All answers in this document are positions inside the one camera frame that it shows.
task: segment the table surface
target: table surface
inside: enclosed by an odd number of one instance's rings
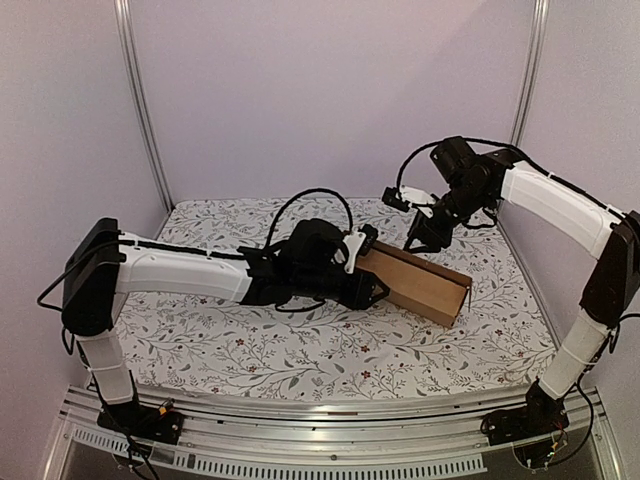
[[[203,248],[259,246],[282,199],[189,201],[159,239]],[[356,225],[402,246],[413,213],[377,199],[352,199]],[[346,227],[333,199],[302,199],[279,224],[304,218]],[[473,278],[470,308],[450,330],[388,302],[353,312],[328,302],[309,313],[278,313],[215,298],[131,294],[117,323],[139,383],[186,392],[302,401],[410,398],[529,383],[555,352],[522,272],[500,232],[454,232],[430,261]]]

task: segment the metal track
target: metal track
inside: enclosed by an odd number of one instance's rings
[[[429,399],[354,401],[336,405],[226,396],[175,395],[186,415],[178,446],[155,444],[151,461],[223,478],[286,480],[404,480],[454,478],[486,471],[490,447],[482,417],[521,404],[525,388]],[[166,391],[140,388],[143,403],[158,405]],[[595,390],[589,393],[604,416]],[[565,406],[571,428],[587,424],[578,394]],[[124,455],[124,437],[96,426],[94,392],[70,388],[60,411],[75,441]]]

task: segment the metal frame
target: metal frame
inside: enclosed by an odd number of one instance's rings
[[[529,39],[529,52],[527,54],[527,64],[524,73],[524,79],[522,81],[522,88],[520,90],[520,98],[518,100],[518,108],[516,110],[516,117],[513,122],[513,126],[511,129],[511,136],[509,138],[509,143],[511,145],[519,146],[522,142],[522,137],[524,136],[524,129],[527,123],[527,118],[529,116],[529,110],[531,107],[531,101],[533,98],[533,90],[536,83],[536,79],[538,76],[538,68],[540,66],[540,59],[542,57],[542,46],[544,44],[544,37],[547,29],[547,18],[549,16],[549,0],[536,0],[534,10],[533,10],[533,23],[531,25],[531,37]],[[515,245],[509,238],[504,225],[500,220],[498,220],[498,229],[505,239],[509,250],[513,254],[513,257],[520,267],[522,271],[522,275],[524,276],[525,282],[529,286],[533,298],[536,300],[538,307],[540,308],[540,313],[542,314],[542,318],[547,325],[549,332],[551,333],[551,337],[553,339],[553,343],[557,348],[560,347],[560,338],[558,336],[558,332],[551,322],[551,317],[549,316],[549,310],[547,308],[547,304],[544,301],[540,288],[533,276],[529,273],[526,262],[522,258],[522,256],[518,253],[518,250],[515,248]]]
[[[509,143],[520,145],[524,134],[524,127],[527,122],[531,99],[533,98],[533,87],[538,75],[540,57],[542,55],[542,45],[547,27],[547,16],[549,13],[549,0],[536,0],[533,12],[533,25],[531,27],[531,38],[529,40],[529,54],[527,56],[527,67],[520,91],[520,100],[516,118],[511,130]]]
[[[158,143],[151,124],[151,116],[149,107],[142,86],[142,76],[140,74],[140,65],[138,55],[136,53],[135,41],[133,38],[133,25],[131,22],[131,10],[129,8],[129,0],[115,0],[116,20],[118,23],[118,33],[120,34],[120,43],[122,44],[122,53],[124,55],[124,64],[127,70],[129,86],[131,87],[131,96],[133,105],[140,124],[140,132],[144,142],[149,166],[153,180],[155,181],[160,200],[164,209],[170,213],[175,207],[169,182],[164,173],[162,160],[160,159],[160,151]]]
[[[297,480],[306,472],[307,478],[365,480],[376,478],[373,472],[377,478],[386,478],[388,472],[388,478],[405,480],[483,471],[483,454],[511,447],[489,446],[478,430],[482,416],[496,408],[521,405],[525,390],[513,387],[336,405],[210,395],[194,398],[149,387],[140,387],[140,398],[154,405],[171,393],[176,407],[186,415],[176,447],[151,445],[151,461],[159,466],[216,478]],[[587,394],[596,411],[594,445],[602,473],[607,479],[624,478],[617,451],[610,448],[613,438],[600,397],[595,389]],[[579,394],[569,394],[565,406],[570,431],[588,424],[589,409]],[[124,437],[96,426],[99,411],[95,392],[69,388],[41,478],[60,478],[72,441],[124,455]]]

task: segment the leaf pattern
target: leaf pattern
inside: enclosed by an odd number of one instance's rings
[[[209,249],[259,246],[283,202],[183,202],[160,240]],[[402,246],[413,214],[375,199],[349,203],[356,225],[370,223],[382,241]],[[347,225],[339,202],[301,199],[280,220],[274,241],[312,217]],[[450,330],[387,302],[365,312],[328,302],[294,314],[150,292],[129,296],[117,331],[137,381],[186,392],[388,399],[523,384],[544,371],[555,353],[553,342],[496,229],[458,228],[450,248],[426,257],[473,277],[470,306]]]

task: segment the white arm segment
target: white arm segment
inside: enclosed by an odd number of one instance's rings
[[[120,238],[147,241],[128,233]],[[223,260],[127,245],[119,248],[127,259],[120,264],[116,296],[141,291],[172,292],[240,302],[251,284],[247,275],[249,265],[244,260]],[[106,403],[115,405],[131,401],[133,384],[115,329],[93,337],[77,336],[76,339]]]
[[[560,183],[534,171],[525,162],[507,170],[500,195],[546,220],[600,258],[611,224],[620,220]]]
[[[620,220],[587,198],[534,171],[524,162],[507,170],[502,198],[535,213],[563,231],[598,259],[609,240],[612,225]],[[551,398],[562,398],[609,336],[609,329],[582,309],[540,387]]]
[[[562,398],[598,353],[609,332],[605,325],[580,309],[553,362],[542,375],[540,388],[555,400]]]

